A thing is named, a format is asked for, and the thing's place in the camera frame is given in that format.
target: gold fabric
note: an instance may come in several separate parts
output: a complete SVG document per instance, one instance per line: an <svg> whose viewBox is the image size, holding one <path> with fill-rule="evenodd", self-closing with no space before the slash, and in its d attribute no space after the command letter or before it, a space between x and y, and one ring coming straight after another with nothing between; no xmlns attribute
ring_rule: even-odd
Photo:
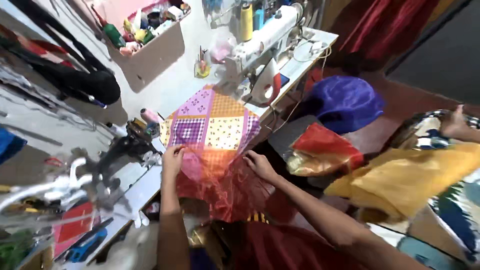
<svg viewBox="0 0 480 270"><path fill-rule="evenodd" d="M348 197L365 208L365 222L394 223L412 218L428 198L480 167L480 145L465 143L438 150L390 149L333 182L326 195Z"/></svg>

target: pink thread spool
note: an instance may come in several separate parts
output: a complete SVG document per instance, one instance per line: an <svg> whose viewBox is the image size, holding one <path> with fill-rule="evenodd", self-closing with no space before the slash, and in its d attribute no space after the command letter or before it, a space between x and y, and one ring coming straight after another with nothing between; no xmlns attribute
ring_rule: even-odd
<svg viewBox="0 0 480 270"><path fill-rule="evenodd" d="M140 116L142 117L143 120L147 123L158 123L158 116L154 112L148 109L141 109L140 110Z"/></svg>

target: hand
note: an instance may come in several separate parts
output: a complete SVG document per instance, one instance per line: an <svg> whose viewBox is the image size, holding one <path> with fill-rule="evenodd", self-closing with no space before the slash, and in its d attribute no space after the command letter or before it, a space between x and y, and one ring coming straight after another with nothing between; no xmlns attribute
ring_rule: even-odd
<svg viewBox="0 0 480 270"><path fill-rule="evenodd" d="M247 162L248 166L258 176L262 177L272 185L275 185L280 178L264 155L259 155L252 150L248 150L245 157L243 157L243 160Z"/></svg>
<svg viewBox="0 0 480 270"><path fill-rule="evenodd" d="M442 121L440 131L446 137L458 139L461 139L465 133L470 131L463 119L463 105L458 105L456 110Z"/></svg>
<svg viewBox="0 0 480 270"><path fill-rule="evenodd" d="M162 173L165 180L176 179L181 169L185 146L170 146L162 155Z"/></svg>

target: blue sheer fabric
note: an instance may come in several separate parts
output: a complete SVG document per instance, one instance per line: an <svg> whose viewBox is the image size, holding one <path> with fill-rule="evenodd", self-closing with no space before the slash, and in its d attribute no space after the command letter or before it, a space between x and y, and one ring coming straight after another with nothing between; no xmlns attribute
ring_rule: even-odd
<svg viewBox="0 0 480 270"><path fill-rule="evenodd" d="M383 107L383 99L366 81L336 75L313 86L296 118L315 115L326 128L344 134L373 122L383 113Z"/></svg>

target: black cloth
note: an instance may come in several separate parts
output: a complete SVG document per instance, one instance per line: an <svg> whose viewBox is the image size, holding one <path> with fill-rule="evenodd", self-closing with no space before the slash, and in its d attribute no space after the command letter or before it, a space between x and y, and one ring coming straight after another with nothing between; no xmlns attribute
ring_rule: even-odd
<svg viewBox="0 0 480 270"><path fill-rule="evenodd" d="M49 33L49 35L55 40L61 40L61 38L56 36L48 26L71 40L73 45L82 54L83 58L81 58L62 40L59 44L76 58L90 73L43 59L24 49L19 43L12 42L2 37L0 37L0 46L30 64L35 71L44 76L67 96L89 102L88 97L83 94L86 93L94 96L98 101L106 105L112 104L120 98L120 87L113 72L93 56L93 54L82 43L76 40L60 22L32 0L9 1L25 13L25 15L27 15L35 24Z"/></svg>

